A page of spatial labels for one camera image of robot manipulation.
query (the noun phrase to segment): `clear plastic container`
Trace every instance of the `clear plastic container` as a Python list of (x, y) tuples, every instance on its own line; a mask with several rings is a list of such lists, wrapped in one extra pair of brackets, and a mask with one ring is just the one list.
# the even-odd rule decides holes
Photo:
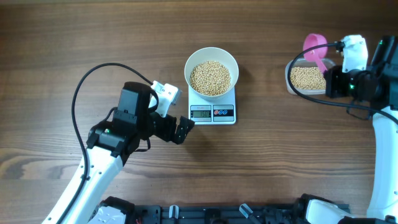
[[(289, 86), (289, 83), (287, 81), (287, 70), (289, 69), (290, 64), (293, 62), (293, 60), (291, 60), (285, 68), (285, 79), (286, 79), (286, 86), (287, 86), (287, 91), (293, 95), (296, 95), (296, 93), (291, 89), (291, 87)], [(329, 69), (333, 66), (335, 66), (336, 64), (328, 59), (328, 58), (323, 58), (322, 62), (325, 64), (326, 68)], [(302, 68), (308, 68), (308, 67), (317, 67), (315, 62), (308, 62), (306, 61), (304, 58), (299, 58), (296, 63), (294, 64), (293, 67), (302, 67)], [(297, 90), (301, 93), (303, 93), (304, 95), (320, 95), (320, 94), (325, 94), (326, 90), (303, 90), (300, 88), (297, 88)]]

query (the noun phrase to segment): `kitchen scale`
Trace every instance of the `kitchen scale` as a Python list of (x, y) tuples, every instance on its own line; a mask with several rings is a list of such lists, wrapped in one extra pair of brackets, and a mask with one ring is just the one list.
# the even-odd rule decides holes
[(215, 100), (200, 98), (188, 87), (188, 115), (195, 124), (234, 124), (236, 122), (235, 87)]

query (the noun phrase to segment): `wooden surface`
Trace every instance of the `wooden surface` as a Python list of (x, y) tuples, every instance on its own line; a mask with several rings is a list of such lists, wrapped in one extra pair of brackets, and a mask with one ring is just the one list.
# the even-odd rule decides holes
[[(120, 62), (183, 91), (174, 116), (187, 115), (183, 68), (215, 46), (239, 63), (238, 122), (195, 126), (182, 145), (152, 138), (103, 195), (136, 204), (292, 203), (302, 193), (349, 203), (364, 215), (373, 188), (371, 122), (286, 90), (286, 64), (308, 33), (367, 38), (370, 57), (397, 34), (395, 1), (132, 1), (0, 6), (0, 223), (38, 223), (72, 177), (81, 152), (70, 105), (90, 68)], [(329, 57), (337, 63), (333, 49)], [(93, 73), (76, 116), (88, 130), (116, 106), (122, 68)]]

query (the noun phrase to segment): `bowl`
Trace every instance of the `bowl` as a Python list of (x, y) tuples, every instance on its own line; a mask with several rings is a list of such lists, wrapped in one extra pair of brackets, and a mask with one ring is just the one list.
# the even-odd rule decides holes
[[(216, 96), (208, 96), (201, 94), (192, 88), (190, 79), (193, 68), (207, 61), (217, 61), (223, 64), (228, 69), (229, 75), (231, 76), (231, 82), (229, 83), (229, 88), (225, 91), (225, 93)], [(225, 96), (227, 92), (231, 91), (234, 88), (236, 82), (238, 81), (239, 68), (235, 58), (232, 57), (232, 55), (227, 51), (219, 49), (217, 47), (206, 47), (204, 49), (197, 50), (188, 58), (185, 64), (184, 75), (185, 81), (187, 81), (189, 88), (191, 88), (195, 94), (205, 100), (211, 101)]]
[[(291, 89), (288, 81), (287, 81), (287, 70), (289, 69), (290, 64), (293, 62), (291, 60), (285, 68), (285, 79), (286, 79), (286, 85), (287, 85), (287, 91), (293, 95), (296, 95), (296, 93)], [(330, 69), (331, 67), (335, 66), (336, 64), (328, 59), (328, 58), (323, 58), (322, 62), (325, 64), (327, 69)], [(299, 58), (296, 63), (294, 64), (294, 67), (302, 67), (302, 68), (308, 68), (308, 67), (317, 67), (317, 64), (315, 62), (308, 62), (304, 58)], [(325, 94), (326, 90), (303, 90), (300, 88), (296, 88), (299, 92), (303, 93), (304, 95), (320, 95), (320, 94)]]

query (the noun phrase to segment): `pink spoon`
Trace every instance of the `pink spoon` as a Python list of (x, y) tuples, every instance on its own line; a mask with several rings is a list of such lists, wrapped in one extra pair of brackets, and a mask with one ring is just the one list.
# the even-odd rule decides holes
[[(314, 47), (321, 44), (326, 44), (326, 38), (320, 34), (309, 34), (304, 41), (303, 50), (307, 50), (310, 47)], [(304, 58), (309, 62), (315, 62), (319, 70), (324, 73), (328, 69), (322, 62), (322, 58), (326, 56), (328, 47), (322, 47), (319, 49), (312, 50), (304, 54)]]

